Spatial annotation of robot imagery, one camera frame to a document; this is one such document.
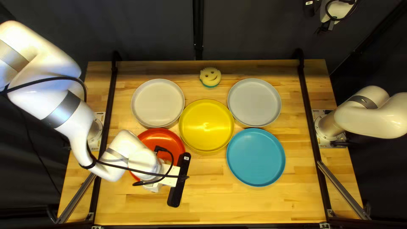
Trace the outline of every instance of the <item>blue plate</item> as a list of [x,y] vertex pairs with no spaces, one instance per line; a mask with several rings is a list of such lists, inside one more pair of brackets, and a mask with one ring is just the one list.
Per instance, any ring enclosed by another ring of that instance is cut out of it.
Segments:
[[257,128],[237,133],[229,142],[226,159],[240,181],[255,187],[274,183],[285,167],[281,143],[269,132]]

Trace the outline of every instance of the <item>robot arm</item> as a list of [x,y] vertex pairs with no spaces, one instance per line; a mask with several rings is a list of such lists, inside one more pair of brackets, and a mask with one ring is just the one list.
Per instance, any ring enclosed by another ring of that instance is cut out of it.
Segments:
[[389,98],[382,88],[367,86],[317,123],[321,137],[335,140],[344,131],[392,139],[407,133],[407,92]]
[[359,0],[322,0],[319,11],[319,19],[322,23],[331,20],[327,15],[327,11],[331,16],[335,16],[339,19],[346,17],[349,12],[354,10]]
[[[58,76],[78,78],[81,75],[79,66],[71,57],[15,21],[0,25],[0,51],[0,89],[7,84],[8,88],[13,88],[39,79]],[[97,163],[89,155],[87,138],[94,122],[94,113],[82,100],[83,89],[76,82],[47,81],[9,92],[7,95],[15,105],[67,136],[73,154],[81,166],[108,181],[117,181],[123,175],[123,169]],[[154,152],[126,130],[118,133],[102,155],[101,161],[122,167],[128,167],[131,163],[134,169],[152,173],[162,173],[166,167],[161,165]],[[175,171],[170,174],[178,175],[176,167],[173,168]],[[158,178],[142,173],[134,174],[143,181]],[[175,186],[176,180],[165,178],[161,183]]]

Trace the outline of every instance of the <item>orange plate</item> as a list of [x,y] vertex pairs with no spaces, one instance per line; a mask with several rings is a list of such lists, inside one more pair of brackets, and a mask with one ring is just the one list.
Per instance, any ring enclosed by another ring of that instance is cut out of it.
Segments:
[[[182,140],[172,131],[164,128],[153,128],[144,131],[137,136],[149,149],[154,150],[156,145],[168,149],[174,155],[174,165],[177,165],[178,157],[185,152]],[[157,156],[164,161],[171,162],[171,155],[167,152],[158,152]],[[133,173],[130,173],[137,181],[140,181]]]

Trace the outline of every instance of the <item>metal mounting plate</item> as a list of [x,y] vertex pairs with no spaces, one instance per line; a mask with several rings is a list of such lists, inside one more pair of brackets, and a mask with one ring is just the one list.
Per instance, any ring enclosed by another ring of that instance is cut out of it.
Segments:
[[99,125],[100,132],[97,136],[88,141],[89,147],[91,151],[99,151],[101,140],[102,140],[102,129],[103,125],[105,124],[105,114],[106,112],[94,112],[95,114],[95,121]]
[[332,209],[327,209],[326,212],[328,213],[329,217],[336,217],[336,214]]
[[[312,116],[314,119],[314,123],[315,120],[317,120],[320,116],[323,117],[326,115],[325,111],[330,111],[330,110],[326,110],[326,109],[313,109],[312,110]],[[320,137],[317,134],[317,140],[318,140],[318,145],[320,149],[326,149],[326,148],[346,148],[346,146],[332,146],[330,144],[330,140],[324,139],[322,137]],[[346,135],[345,133],[342,133],[340,135],[338,135],[338,140],[336,140],[336,142],[346,142]]]
[[319,224],[319,228],[321,228],[321,229],[330,229],[330,225],[329,225],[329,223],[322,222],[322,223]]

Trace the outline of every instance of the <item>yellow sponge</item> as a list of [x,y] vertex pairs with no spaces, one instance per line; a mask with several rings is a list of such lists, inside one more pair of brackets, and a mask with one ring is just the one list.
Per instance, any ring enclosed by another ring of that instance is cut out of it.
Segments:
[[199,80],[205,87],[216,87],[221,81],[221,71],[213,67],[204,68],[201,70]]

